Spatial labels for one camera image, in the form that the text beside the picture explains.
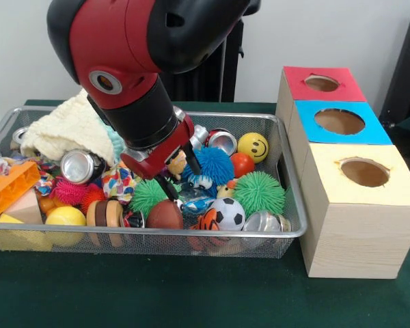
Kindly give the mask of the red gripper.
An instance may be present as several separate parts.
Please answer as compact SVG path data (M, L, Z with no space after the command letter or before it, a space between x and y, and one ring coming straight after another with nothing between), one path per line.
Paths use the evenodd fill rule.
M164 176L160 175L166 162L179 150L183 149L186 154L187 164L195 175L201 174L200 164L195 156L190 138L194 134L194 125L189 116L175 128L174 132L158 146L150 149L150 152L140 152L127 148L121 153L123 163L144 180L156 181L171 201L178 199L178 192L174 185Z

